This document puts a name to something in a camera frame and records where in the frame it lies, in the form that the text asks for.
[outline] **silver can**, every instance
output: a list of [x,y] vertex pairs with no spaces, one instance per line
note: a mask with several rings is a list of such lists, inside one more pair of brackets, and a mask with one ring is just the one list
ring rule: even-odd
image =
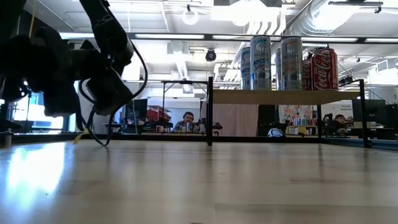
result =
[[241,84],[242,90],[250,90],[250,47],[241,51]]
[[288,37],[281,43],[282,90],[302,90],[303,48],[300,37]]
[[187,131],[192,131],[192,124],[190,122],[187,123]]
[[280,49],[275,52],[276,90],[283,90]]
[[260,35],[250,41],[250,89],[271,90],[271,39]]

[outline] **security camera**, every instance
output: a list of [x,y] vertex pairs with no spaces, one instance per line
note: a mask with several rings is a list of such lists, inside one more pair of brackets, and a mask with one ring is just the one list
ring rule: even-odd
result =
[[207,50],[206,61],[214,62],[217,58],[216,52],[213,49]]

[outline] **aluminum can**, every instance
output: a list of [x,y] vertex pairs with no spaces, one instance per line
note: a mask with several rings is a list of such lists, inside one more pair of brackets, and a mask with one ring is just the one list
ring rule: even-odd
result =
[[250,89],[272,90],[271,39],[255,36],[250,41]]
[[276,90],[283,90],[280,49],[275,52]]
[[312,91],[312,69],[311,60],[303,60],[303,77],[302,84],[303,90]]
[[335,50],[317,50],[311,58],[311,68],[313,90],[338,90],[338,67]]
[[302,90],[303,49],[300,37],[284,39],[280,47],[283,90]]
[[242,90],[250,90],[250,47],[241,51],[241,87]]
[[192,131],[192,124],[190,122],[187,123],[187,131]]

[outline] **wooden shelf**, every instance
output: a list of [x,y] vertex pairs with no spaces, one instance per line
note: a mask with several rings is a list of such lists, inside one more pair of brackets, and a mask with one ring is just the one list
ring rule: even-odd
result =
[[244,105],[324,105],[359,97],[358,91],[214,90],[213,103]]

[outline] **man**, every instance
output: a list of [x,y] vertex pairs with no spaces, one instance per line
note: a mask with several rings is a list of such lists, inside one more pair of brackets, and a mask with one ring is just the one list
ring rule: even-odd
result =
[[345,121],[346,119],[344,115],[342,114],[336,115],[335,119],[326,125],[326,131],[328,132],[328,134],[346,132]]
[[[173,132],[182,132],[182,128],[185,127],[185,131],[187,132],[199,133],[200,127],[193,123],[193,113],[185,112],[182,118],[183,121],[179,121],[175,124]],[[187,123],[191,124],[191,130],[187,130]]]

